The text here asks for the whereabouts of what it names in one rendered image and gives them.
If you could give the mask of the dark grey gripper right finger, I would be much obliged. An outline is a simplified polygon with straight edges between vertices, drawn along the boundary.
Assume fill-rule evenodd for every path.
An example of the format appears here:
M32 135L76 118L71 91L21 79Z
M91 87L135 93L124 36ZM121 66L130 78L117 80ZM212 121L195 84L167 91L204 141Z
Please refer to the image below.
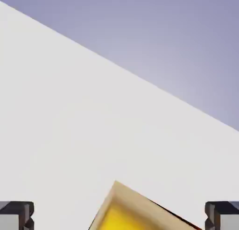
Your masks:
M239 230L239 201L208 201L205 213L205 230Z

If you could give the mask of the large yellow box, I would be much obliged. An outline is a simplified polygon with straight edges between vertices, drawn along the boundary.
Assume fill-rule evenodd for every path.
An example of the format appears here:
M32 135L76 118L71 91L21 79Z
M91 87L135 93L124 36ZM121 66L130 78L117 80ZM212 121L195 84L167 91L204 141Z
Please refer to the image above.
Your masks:
M202 230L115 181L88 230Z

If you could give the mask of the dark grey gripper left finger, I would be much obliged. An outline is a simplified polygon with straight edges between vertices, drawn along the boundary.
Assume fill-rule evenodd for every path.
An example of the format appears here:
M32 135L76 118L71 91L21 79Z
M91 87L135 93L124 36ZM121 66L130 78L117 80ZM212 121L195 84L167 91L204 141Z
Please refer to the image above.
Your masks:
M34 230L35 207L29 201L0 201L0 230Z

